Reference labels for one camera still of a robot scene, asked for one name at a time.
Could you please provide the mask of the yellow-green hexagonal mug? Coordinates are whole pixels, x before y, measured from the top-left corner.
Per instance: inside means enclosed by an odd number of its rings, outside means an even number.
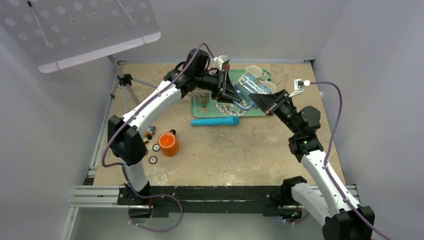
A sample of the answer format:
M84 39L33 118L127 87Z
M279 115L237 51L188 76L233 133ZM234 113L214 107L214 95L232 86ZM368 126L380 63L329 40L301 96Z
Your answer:
M256 79L261 79L263 72L262 69L256 65L250 65L245 69L246 74L250 74Z

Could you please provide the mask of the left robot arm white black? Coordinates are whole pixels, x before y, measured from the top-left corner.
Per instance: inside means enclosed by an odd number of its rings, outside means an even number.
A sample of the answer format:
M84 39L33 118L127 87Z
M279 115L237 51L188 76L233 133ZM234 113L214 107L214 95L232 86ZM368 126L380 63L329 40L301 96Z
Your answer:
M118 158L129 197L138 205L149 199L149 181L145 176L142 159L148 149L144 133L148 127L175 103L196 88L210 91L218 102L241 102L229 77L230 58L212 57L201 49L192 49L185 62L169 71L159 86L142 103L122 117L113 115L108 120L107 148Z

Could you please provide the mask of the light blue butterfly mug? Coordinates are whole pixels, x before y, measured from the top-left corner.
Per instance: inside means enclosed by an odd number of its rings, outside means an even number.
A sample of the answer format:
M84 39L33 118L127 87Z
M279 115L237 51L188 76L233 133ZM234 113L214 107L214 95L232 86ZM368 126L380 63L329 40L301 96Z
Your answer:
M233 103L243 111L257 109L255 102L250 98L250 94L271 94L272 91L263 83L257 80L250 73L243 74L234 84L236 93L242 99L242 102L233 101Z

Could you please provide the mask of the pink mug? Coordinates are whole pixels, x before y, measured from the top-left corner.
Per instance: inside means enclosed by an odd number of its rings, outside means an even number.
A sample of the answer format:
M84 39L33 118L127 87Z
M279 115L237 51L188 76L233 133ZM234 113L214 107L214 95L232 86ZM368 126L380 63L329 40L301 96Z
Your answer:
M276 88L276 86L275 86L275 84L273 83L273 82L271 82L271 81L262 81L261 82L266 88L268 88L269 90L270 90L270 93L271 94L274 94L275 92L276 92L276 90L277 90L277 88Z

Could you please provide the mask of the beige floral mug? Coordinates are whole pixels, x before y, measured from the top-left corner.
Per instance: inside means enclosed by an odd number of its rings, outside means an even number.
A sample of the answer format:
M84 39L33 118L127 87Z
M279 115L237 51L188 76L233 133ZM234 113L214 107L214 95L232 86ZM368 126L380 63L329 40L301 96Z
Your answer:
M205 89L195 89L191 92L191 97L201 106L209 104L211 99L211 92Z

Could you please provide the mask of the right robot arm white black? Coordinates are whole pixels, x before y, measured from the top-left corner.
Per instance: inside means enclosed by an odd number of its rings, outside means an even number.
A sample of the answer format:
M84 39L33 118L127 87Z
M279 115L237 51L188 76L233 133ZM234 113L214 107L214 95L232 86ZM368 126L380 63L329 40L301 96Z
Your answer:
M320 194L299 177L287 179L280 196L288 204L305 207L320 224L326 240L370 240L375 213L348 191L329 163L316 131L321 113L313 106L298 110L286 90L274 94L251 93L255 105L267 116L277 116L293 133L290 152L308 171Z

